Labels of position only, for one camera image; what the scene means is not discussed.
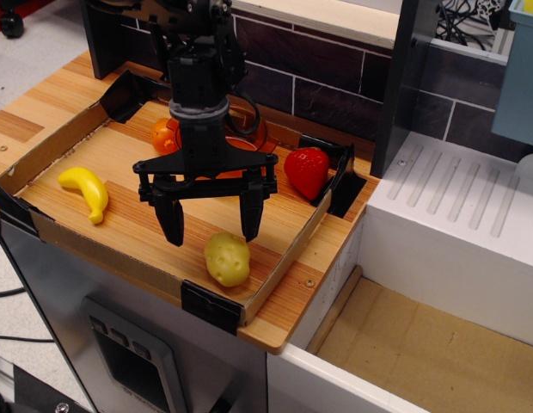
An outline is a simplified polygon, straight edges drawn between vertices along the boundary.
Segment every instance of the robotic arm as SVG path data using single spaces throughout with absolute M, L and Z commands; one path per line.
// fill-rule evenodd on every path
M 240 197 L 242 233 L 247 241 L 254 239 L 263 202 L 277 192 L 278 157 L 237 149 L 224 136 L 224 120 L 232 125 L 227 95 L 242 94 L 237 84 L 245 75 L 231 0 L 86 1 L 95 9 L 148 22 L 163 80 L 171 84 L 169 112 L 179 121 L 181 149 L 133 166 L 140 177 L 140 200 L 156 209 L 168 241 L 183 243 L 180 200 L 220 196 Z M 241 177 L 217 178 L 237 170 Z

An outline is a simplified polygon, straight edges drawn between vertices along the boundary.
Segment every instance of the plastic fruit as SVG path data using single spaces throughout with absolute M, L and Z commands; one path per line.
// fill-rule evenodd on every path
M 291 184 L 308 200 L 316 198 L 328 179 L 329 157 L 319 148 L 297 149 L 284 163 Z
M 102 222 L 104 219 L 103 211 L 108 205 L 108 192 L 94 172 L 87 168 L 70 168 L 60 174 L 58 183 L 63 188 L 81 190 L 83 198 L 91 210 L 89 219 L 93 224 Z
M 248 245 L 236 235 L 219 232 L 213 235 L 204 248 L 207 271 L 225 287 L 241 285 L 249 277 Z
M 179 134 L 179 122 L 173 118 L 160 119 L 152 127 L 152 146 L 160 155 L 168 155 L 180 149 L 177 142 Z

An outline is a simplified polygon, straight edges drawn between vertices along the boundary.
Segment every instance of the gray floor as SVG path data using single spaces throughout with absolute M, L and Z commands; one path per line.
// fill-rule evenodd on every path
M 0 109 L 87 50 L 79 7 L 55 0 L 24 19 L 20 39 L 0 33 Z M 0 291 L 20 286 L 0 251 Z M 50 338 L 26 294 L 0 299 L 0 335 Z M 0 340 L 0 355 L 90 409 L 56 345 Z

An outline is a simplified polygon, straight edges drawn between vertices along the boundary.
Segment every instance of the blue container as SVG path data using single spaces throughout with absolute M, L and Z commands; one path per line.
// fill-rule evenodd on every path
M 523 12 L 524 0 L 509 11 L 517 23 L 492 132 L 533 145 L 533 15 Z

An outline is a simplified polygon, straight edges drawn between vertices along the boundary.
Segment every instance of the cardboard tray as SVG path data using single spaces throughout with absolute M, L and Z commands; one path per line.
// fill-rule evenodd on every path
M 141 77 L 116 82 L 96 104 L 1 174 L 2 218 L 235 334 L 253 319 L 325 214 L 343 216 L 354 202 L 365 181 L 353 172 L 353 148 L 302 139 L 302 145 L 325 145 L 337 168 L 310 205 L 283 172 L 291 149 L 276 147 L 279 193 L 265 201 L 260 235 L 248 244 L 251 275 L 239 287 L 221 287 L 207 274 L 203 248 L 214 233 L 241 234 L 238 199 L 183 200 L 185 242 L 175 247 L 165 240 L 154 208 L 138 199 L 138 175 L 132 172 L 137 161 L 157 156 L 149 143 L 150 127 L 168 116 L 165 104 L 156 102 L 161 91 L 148 89 L 142 99 L 137 90 L 140 95 L 133 99 L 134 90 L 126 85 L 141 82 Z M 56 182 L 73 166 L 87 167 L 105 182 L 110 202 L 100 225 L 89 222 L 79 193 Z

